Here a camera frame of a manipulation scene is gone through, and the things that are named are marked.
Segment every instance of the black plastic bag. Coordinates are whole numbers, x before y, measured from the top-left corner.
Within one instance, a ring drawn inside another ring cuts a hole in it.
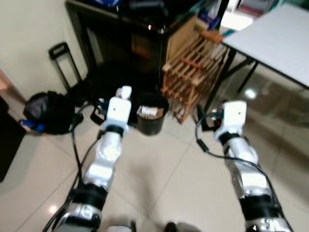
[[[75,116],[74,105],[62,94],[52,91],[38,93],[27,101],[25,117],[32,123],[31,129],[49,134],[65,134],[70,130]]]

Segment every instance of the wooden wine rack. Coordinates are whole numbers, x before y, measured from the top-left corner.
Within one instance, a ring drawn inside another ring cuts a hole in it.
[[[211,91],[227,56],[222,36],[203,31],[179,55],[163,66],[162,94],[170,111],[183,123],[207,91]]]

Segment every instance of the black trash bin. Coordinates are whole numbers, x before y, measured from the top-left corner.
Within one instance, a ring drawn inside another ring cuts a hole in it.
[[[163,115],[158,119],[145,119],[137,115],[138,128],[145,135],[156,135],[162,130],[163,122],[167,111],[169,110],[169,102],[159,93],[143,94],[139,105],[148,107],[163,108]]]

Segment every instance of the wall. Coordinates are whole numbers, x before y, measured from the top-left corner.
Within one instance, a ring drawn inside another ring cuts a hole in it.
[[[14,87],[28,99],[40,91],[65,89],[51,64],[47,50],[66,41],[82,77],[87,72],[65,0],[0,1],[0,62]],[[69,66],[69,82],[76,80]]]

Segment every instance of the white table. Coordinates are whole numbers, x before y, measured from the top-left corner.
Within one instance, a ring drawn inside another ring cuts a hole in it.
[[[309,12],[284,4],[258,18],[245,29],[223,39],[230,48],[228,59],[204,107],[207,111],[222,81],[242,67],[255,62],[238,92],[242,90],[258,64],[309,87]],[[247,58],[229,70],[239,52]]]

